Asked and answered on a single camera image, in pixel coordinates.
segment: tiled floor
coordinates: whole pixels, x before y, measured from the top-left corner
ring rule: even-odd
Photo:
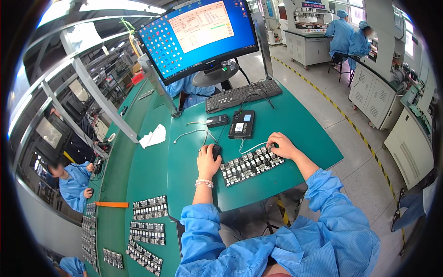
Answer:
[[[348,100],[350,88],[347,86],[349,74],[342,74],[341,82],[338,82],[338,73],[331,70],[328,74],[327,64],[309,66],[309,70],[304,70],[300,64],[290,60],[284,46],[271,47],[270,51],[272,56],[288,64],[321,89],[350,117],[374,149],[398,196],[400,189],[404,186],[403,177],[389,151],[382,148],[389,131],[375,130],[368,126],[366,116],[351,108]],[[239,57],[238,60],[251,82],[264,78],[263,61],[259,52]],[[346,68],[343,71],[349,69],[347,63],[345,65]],[[272,59],[272,70],[274,78],[306,107],[343,154],[344,159],[331,170],[343,182],[342,192],[348,195],[354,205],[363,210],[372,230],[381,240],[380,256],[371,276],[389,276],[400,263],[398,253],[401,250],[402,241],[400,231],[396,233],[390,231],[396,205],[381,169],[349,122],[317,90],[274,59]],[[246,79],[240,72],[230,81],[233,87],[247,85]],[[290,221],[293,222],[297,216],[295,201],[299,195],[288,192],[281,193],[280,196],[288,211]],[[266,228],[266,221],[276,226],[283,224],[278,206],[273,200],[270,199],[266,205],[266,217],[255,220],[242,228],[243,236],[250,238],[262,235]]]

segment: blue cap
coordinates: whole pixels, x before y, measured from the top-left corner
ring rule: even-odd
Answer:
[[[348,15],[349,14],[345,10],[338,10],[337,11],[337,16],[340,17],[340,18],[346,17]]]
[[[364,21],[364,20],[362,20],[362,21],[360,21],[360,23],[358,24],[358,27],[360,28],[360,29],[364,29],[364,28],[366,28],[366,27],[369,27],[369,28],[371,28],[370,26],[369,26],[369,24],[366,22],[366,21]]]

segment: beaded bracelet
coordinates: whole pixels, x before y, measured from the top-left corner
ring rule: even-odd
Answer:
[[[210,188],[214,187],[214,183],[212,181],[206,180],[206,179],[198,179],[197,181],[195,181],[195,186],[198,186],[200,184],[205,184]]]

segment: monitor stand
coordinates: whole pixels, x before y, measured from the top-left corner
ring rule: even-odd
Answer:
[[[240,68],[235,62],[232,62],[232,65],[235,66],[234,70],[231,70],[230,65],[227,65],[226,70],[223,70],[221,63],[213,67],[206,67],[194,76],[192,84],[197,87],[207,87],[223,83],[234,76]]]

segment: black mouse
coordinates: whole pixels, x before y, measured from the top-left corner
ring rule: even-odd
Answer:
[[[222,147],[218,144],[214,145],[214,148],[212,148],[212,156],[214,157],[214,160],[217,160],[218,155],[220,155],[222,152]]]

